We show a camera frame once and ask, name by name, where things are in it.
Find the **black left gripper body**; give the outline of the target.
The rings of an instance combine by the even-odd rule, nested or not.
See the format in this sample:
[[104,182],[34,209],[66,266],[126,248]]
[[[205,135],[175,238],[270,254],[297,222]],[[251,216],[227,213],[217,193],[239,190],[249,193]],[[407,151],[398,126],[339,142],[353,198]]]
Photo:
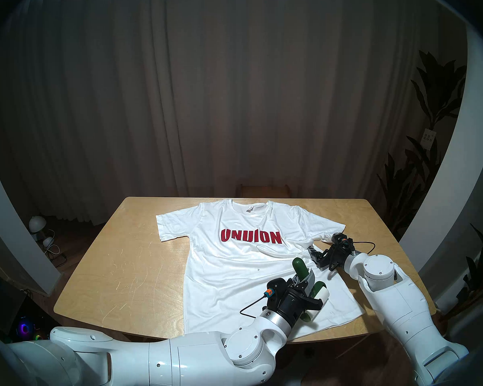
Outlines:
[[294,327],[305,311],[305,296],[291,287],[273,287],[272,311]]

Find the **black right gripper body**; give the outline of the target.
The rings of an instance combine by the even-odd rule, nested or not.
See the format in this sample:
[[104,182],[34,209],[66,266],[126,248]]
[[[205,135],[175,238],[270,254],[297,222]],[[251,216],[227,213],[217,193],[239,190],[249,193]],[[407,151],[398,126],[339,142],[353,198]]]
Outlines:
[[331,246],[320,254],[317,259],[317,267],[328,267],[329,271],[334,271],[337,267],[343,267],[348,256],[352,254],[352,247]]

